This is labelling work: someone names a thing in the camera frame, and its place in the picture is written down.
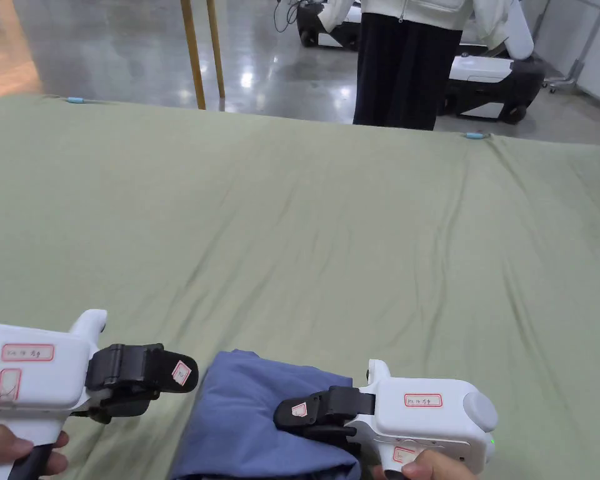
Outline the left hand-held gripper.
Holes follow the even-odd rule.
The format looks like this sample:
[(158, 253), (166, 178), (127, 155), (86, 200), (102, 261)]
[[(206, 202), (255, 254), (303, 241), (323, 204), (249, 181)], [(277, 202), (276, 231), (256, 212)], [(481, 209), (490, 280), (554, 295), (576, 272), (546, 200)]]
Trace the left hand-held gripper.
[(89, 309), (66, 332), (0, 324), (0, 426), (32, 444), (23, 458), (0, 464), (0, 479), (41, 476), (71, 416), (107, 425), (141, 416), (160, 393), (196, 388), (193, 358), (151, 344), (122, 348), (119, 382), (140, 390), (89, 390), (89, 363), (107, 317), (105, 310)]

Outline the person's left hand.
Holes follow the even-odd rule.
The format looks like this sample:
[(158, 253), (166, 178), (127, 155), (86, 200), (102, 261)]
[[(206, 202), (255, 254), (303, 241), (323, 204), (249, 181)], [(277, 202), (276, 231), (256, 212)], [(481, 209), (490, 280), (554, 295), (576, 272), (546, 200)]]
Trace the person's left hand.
[[(68, 460), (65, 455), (57, 452), (69, 442), (66, 432), (60, 432), (56, 443), (52, 447), (49, 459), (46, 462), (45, 476), (53, 476), (63, 473), (68, 468)], [(31, 454), (34, 445), (27, 439), (15, 436), (6, 426), (0, 425), (0, 464), (10, 464)]]

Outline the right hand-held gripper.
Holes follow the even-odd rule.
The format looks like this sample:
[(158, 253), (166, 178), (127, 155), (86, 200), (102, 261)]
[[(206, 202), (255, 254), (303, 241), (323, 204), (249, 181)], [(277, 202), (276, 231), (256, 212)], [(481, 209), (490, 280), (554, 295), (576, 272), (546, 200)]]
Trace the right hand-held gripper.
[[(333, 424), (332, 418), (344, 425)], [(374, 452), (385, 473), (399, 473), (424, 451), (459, 461), (481, 473), (494, 453), (498, 415), (491, 400), (458, 379), (391, 375), (371, 359), (367, 384), (283, 400), (273, 414), (280, 431), (342, 449), (356, 458)]]

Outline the person's right hand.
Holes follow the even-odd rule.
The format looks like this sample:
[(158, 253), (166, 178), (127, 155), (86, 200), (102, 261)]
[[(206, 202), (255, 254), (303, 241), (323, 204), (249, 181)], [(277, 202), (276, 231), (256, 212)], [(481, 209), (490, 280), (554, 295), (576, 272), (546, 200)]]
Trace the person's right hand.
[(479, 479), (465, 464), (449, 456), (431, 450), (424, 450), (414, 461), (401, 466), (397, 476), (389, 475), (381, 466), (375, 466), (372, 471), (373, 479), (450, 479), (469, 480)]

